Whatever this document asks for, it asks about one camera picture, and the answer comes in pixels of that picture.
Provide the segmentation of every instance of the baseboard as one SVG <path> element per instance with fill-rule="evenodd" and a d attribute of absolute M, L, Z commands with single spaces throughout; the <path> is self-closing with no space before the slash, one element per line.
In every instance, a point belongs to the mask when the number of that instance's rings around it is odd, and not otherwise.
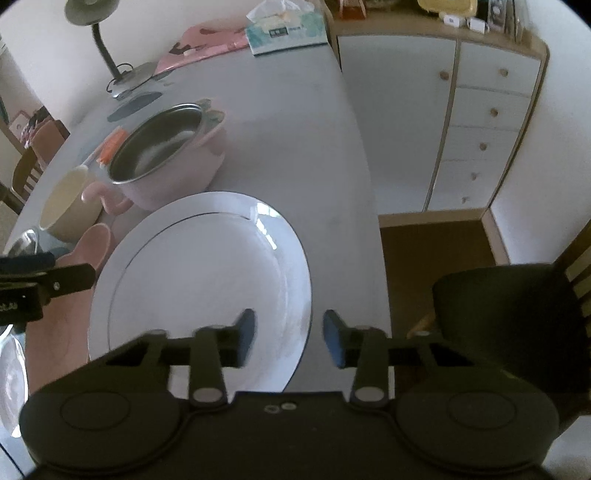
<path fill-rule="evenodd" d="M 390 215 L 378 215 L 378 219 L 379 227 L 387 228 L 390 226 L 480 220 L 485 212 L 485 209 L 471 209 L 441 210 L 438 212 L 392 213 Z"/>
<path fill-rule="evenodd" d="M 487 209 L 482 215 L 482 226 L 486 232 L 488 243 L 491 246 L 492 256 L 495 258 L 497 265 L 509 265 L 511 260 L 509 254 L 505 248 L 503 237 L 501 237 L 501 231 L 496 224 L 495 217 L 493 216 L 490 209 Z"/>

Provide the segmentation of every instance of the lamp base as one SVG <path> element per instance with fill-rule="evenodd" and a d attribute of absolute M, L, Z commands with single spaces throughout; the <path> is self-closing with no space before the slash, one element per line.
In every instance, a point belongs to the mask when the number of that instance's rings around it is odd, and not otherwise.
<path fill-rule="evenodd" d="M 109 87 L 107 87 L 107 92 L 109 92 L 113 98 L 117 98 L 125 92 L 129 92 L 139 87 L 152 78 L 152 75 L 154 75 L 154 72 L 156 71 L 156 66 L 157 63 L 154 62 L 143 63 L 139 67 L 132 69 L 130 72 L 124 73 L 121 80 L 116 80 L 109 84 L 111 89 L 109 90 Z"/>

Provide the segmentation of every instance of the table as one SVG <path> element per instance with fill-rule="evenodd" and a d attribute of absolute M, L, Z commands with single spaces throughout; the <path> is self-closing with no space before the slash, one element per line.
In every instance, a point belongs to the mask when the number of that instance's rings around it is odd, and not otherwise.
<path fill-rule="evenodd" d="M 291 223 L 306 253 L 312 285 L 310 337 L 287 391 L 347 392 L 354 371 L 334 367 L 322 338 L 325 310 L 349 325 L 391 333 L 384 258 L 361 136 L 329 46 L 253 57 L 249 50 L 214 57 L 152 79 L 128 101 L 162 92 L 138 112 L 109 123 L 122 105 L 108 98 L 74 129 L 22 210 L 8 245 L 38 223 L 54 185 L 117 126 L 132 131 L 178 103 L 211 98 L 227 112 L 226 160 L 210 190 L 244 193 Z M 120 240 L 148 212 L 133 207 L 112 224 Z M 60 245 L 42 234 L 42 249 Z"/>

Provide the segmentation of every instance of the lamp shade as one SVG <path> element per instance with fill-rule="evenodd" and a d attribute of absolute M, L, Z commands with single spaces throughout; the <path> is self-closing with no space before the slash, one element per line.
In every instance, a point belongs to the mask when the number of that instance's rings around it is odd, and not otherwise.
<path fill-rule="evenodd" d="M 119 5 L 119 0 L 68 0 L 65 7 L 68 22 L 86 26 L 102 22 Z"/>

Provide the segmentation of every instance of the pink chair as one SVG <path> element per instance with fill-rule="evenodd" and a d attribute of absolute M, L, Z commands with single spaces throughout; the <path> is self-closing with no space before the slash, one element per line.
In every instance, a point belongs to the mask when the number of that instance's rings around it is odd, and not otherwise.
<path fill-rule="evenodd" d="M 31 138 L 31 146 L 43 170 L 47 168 L 65 139 L 54 120 L 42 124 Z"/>

